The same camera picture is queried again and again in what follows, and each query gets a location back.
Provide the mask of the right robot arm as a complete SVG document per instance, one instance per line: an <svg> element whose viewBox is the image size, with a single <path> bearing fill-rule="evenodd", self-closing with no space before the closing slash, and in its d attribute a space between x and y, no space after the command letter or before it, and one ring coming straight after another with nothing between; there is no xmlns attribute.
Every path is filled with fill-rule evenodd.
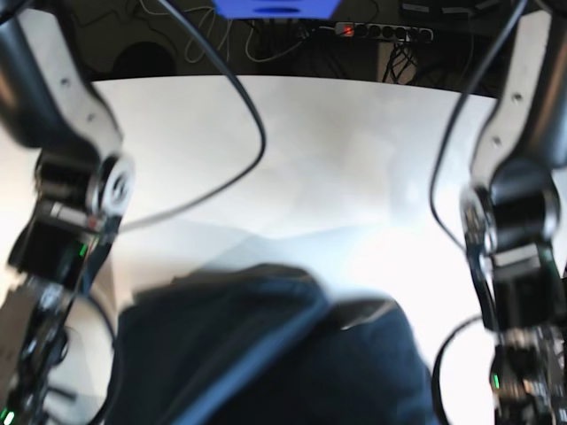
<svg viewBox="0 0 567 425"><path fill-rule="evenodd" d="M135 168L105 100L44 1L1 4L1 122L39 152L35 205L8 258L19 284L1 307L1 421L45 424L66 320L118 234Z"/></svg>

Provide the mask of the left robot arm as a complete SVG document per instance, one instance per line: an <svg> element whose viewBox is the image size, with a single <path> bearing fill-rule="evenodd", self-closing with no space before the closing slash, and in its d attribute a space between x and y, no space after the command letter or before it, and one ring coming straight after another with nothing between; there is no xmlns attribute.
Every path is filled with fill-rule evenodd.
<svg viewBox="0 0 567 425"><path fill-rule="evenodd" d="M495 339L498 424L566 421L566 286L553 238L566 166L566 4L520 15L501 96L478 139L461 216L482 321Z"/></svg>

